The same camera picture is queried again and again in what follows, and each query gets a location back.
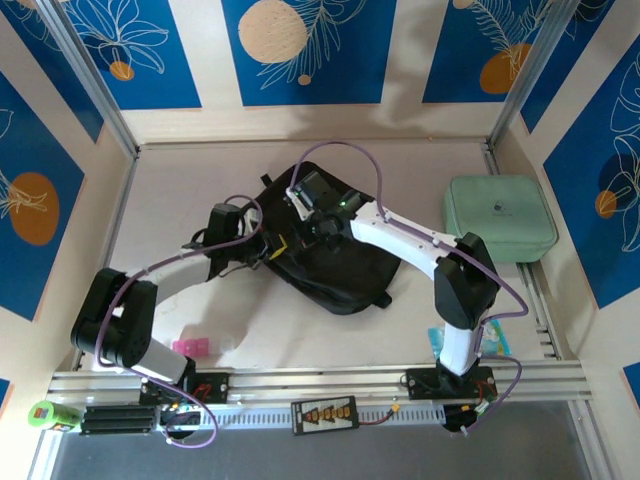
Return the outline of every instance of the black backpack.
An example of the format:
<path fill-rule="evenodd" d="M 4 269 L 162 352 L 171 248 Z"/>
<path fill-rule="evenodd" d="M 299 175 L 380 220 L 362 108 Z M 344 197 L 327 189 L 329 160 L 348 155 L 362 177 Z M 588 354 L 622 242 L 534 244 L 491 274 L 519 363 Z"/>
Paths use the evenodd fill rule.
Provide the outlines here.
<path fill-rule="evenodd" d="M 266 189 L 256 201 L 263 209 L 263 228 L 284 248 L 265 265 L 298 291 L 331 313 L 349 315 L 369 305 L 386 308 L 391 297 L 386 289 L 393 280 L 400 260 L 372 245 L 347 238 L 334 241 L 309 239 L 297 212 L 285 200 L 294 167 L 275 181 L 262 177 Z M 341 196 L 352 187 L 311 162 L 304 162 L 298 173 L 302 180 L 316 171 Z"/>

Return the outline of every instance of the green bottle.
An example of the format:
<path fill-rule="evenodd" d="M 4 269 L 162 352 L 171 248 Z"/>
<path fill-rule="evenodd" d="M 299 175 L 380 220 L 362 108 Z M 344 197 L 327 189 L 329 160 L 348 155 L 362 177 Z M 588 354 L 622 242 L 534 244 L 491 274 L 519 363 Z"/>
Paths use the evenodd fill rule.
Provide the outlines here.
<path fill-rule="evenodd" d="M 80 410 L 53 402 L 38 402 L 29 411 L 29 425 L 42 430 L 68 432 L 81 421 Z"/>

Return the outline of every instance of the gray floor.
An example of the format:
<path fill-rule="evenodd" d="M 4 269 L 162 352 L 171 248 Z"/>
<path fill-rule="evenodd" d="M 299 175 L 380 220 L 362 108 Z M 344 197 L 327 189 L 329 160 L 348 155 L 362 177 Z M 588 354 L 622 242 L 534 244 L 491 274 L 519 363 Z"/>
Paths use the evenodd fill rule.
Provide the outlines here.
<path fill-rule="evenodd" d="M 197 451 L 161 435 L 63 441 L 53 479 L 584 479 L 564 404 L 507 404 L 469 438 L 442 427 L 361 427 L 294 437 L 229 430 Z"/>

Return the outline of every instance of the pink block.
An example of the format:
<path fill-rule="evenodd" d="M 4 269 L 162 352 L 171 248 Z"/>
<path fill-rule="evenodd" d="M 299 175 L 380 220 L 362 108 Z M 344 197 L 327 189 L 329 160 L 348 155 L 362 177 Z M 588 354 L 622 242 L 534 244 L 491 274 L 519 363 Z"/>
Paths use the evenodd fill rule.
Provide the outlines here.
<path fill-rule="evenodd" d="M 198 338 L 196 340 L 196 355 L 198 357 L 209 356 L 209 339 L 208 338 Z"/>
<path fill-rule="evenodd" d="M 171 349 L 174 352 L 179 353 L 180 355 L 186 355 L 186 347 L 185 347 L 184 340 L 175 340 L 173 342 L 173 345 L 172 345 Z"/>
<path fill-rule="evenodd" d="M 188 340 L 175 340 L 171 346 L 174 352 L 187 357 L 208 357 L 209 339 L 198 338 Z"/>

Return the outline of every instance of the orange circle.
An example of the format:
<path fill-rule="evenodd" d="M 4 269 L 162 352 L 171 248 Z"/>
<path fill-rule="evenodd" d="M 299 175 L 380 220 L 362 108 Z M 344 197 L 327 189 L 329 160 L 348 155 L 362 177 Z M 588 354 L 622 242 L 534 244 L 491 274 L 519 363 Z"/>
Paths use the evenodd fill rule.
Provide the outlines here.
<path fill-rule="evenodd" d="M 611 218 L 616 213 L 618 197 L 610 190 L 603 190 L 596 198 L 596 212 L 602 218 Z"/>
<path fill-rule="evenodd" d="M 504 50 L 494 55 L 480 73 L 480 87 L 486 93 L 500 95 L 509 93 L 513 82 L 520 72 L 531 45 L 519 43 L 509 50 Z"/>
<path fill-rule="evenodd" d="M 111 75 L 116 77 L 118 80 L 122 80 L 123 82 L 128 82 L 133 79 L 133 68 L 128 63 L 121 62 L 120 60 L 116 60 L 109 66 L 109 71 Z"/>
<path fill-rule="evenodd" d="M 311 77 L 309 75 L 300 75 L 298 77 L 298 83 L 303 87 L 307 86 L 311 83 Z"/>
<path fill-rule="evenodd" d="M 31 245 L 49 243 L 60 218 L 58 193 L 51 181 L 39 173 L 23 173 L 11 184 L 9 196 L 16 201 L 9 210 L 16 234 Z"/>

